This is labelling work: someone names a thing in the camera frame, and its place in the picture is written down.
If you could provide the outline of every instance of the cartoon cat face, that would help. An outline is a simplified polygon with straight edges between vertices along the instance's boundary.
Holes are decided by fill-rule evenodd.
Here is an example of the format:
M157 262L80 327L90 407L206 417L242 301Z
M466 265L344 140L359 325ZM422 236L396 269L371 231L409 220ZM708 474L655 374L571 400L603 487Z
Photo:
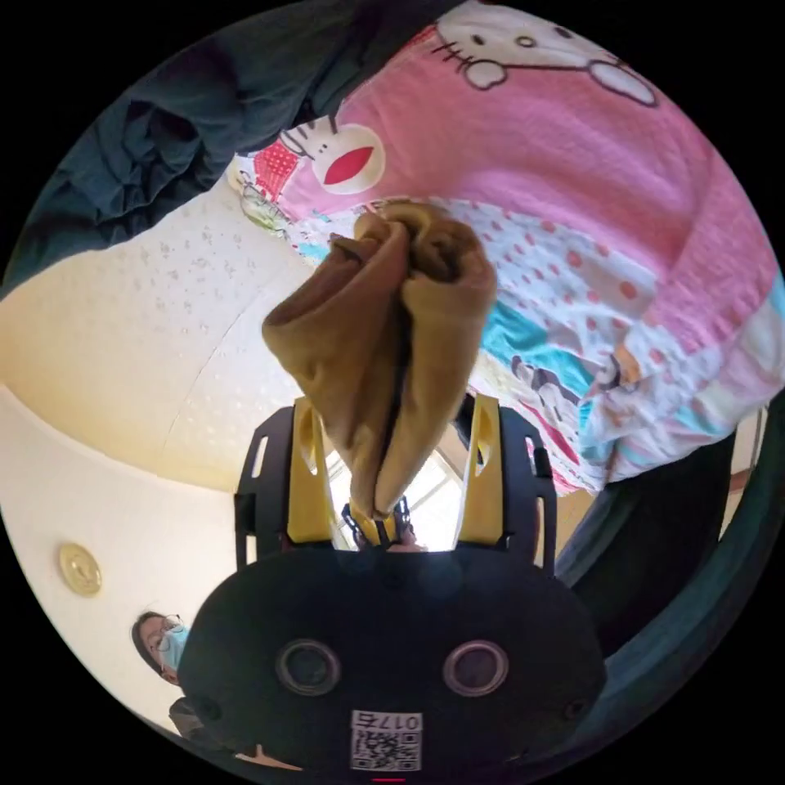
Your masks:
M323 117L283 131L280 141L290 152L311 161L316 179L331 194L367 191L384 174L384 145L365 126L339 127L333 117Z
M465 2L442 16L437 30L450 44L448 51L464 62L566 69L583 69L592 61L616 62L571 30L505 6Z
M442 45L434 54L455 61L477 90L503 84L514 69L585 71L596 83L646 106L652 89L618 58L560 25L505 6L469 0L437 22Z

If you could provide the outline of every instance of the woman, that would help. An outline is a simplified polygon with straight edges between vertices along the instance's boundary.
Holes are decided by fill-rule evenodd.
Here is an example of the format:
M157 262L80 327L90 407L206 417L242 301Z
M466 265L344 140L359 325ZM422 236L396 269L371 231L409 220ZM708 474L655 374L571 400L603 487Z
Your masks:
M188 640L188 628L179 616L164 616L156 611L145 611L133 623L131 640L139 656L158 676L175 687L179 686L177 667ZM226 754L249 763L274 766L278 769L300 770L296 766L266 756L259 744L253 750L231 750L225 747L209 734L185 698L179 698L171 705L169 719L184 739L202 751Z

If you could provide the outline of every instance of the qr code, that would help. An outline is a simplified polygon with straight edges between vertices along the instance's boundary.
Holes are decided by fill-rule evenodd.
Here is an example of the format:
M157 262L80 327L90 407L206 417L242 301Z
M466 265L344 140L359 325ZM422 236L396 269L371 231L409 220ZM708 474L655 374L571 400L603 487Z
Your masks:
M365 771L420 771L422 715L355 711L352 768Z

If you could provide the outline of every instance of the red polka dot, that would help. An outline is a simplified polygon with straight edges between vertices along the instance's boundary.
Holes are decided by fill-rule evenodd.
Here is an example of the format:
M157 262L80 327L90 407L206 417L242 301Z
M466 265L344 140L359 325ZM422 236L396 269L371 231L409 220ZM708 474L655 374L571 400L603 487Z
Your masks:
M638 296L638 290L628 281L619 284L619 291L628 299L634 300Z
M739 316L734 305L728 305L724 316L725 319L728 320L728 324L731 326L731 328L735 329L741 327L744 324L744 319Z

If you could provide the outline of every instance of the fabric fold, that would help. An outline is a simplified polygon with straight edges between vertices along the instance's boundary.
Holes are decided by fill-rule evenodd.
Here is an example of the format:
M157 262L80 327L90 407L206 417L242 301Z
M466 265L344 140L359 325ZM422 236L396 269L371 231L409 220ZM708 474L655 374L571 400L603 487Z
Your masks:
M471 229L429 205L390 204L333 238L265 319L267 346L319 412L366 517L389 514L455 417L495 298Z

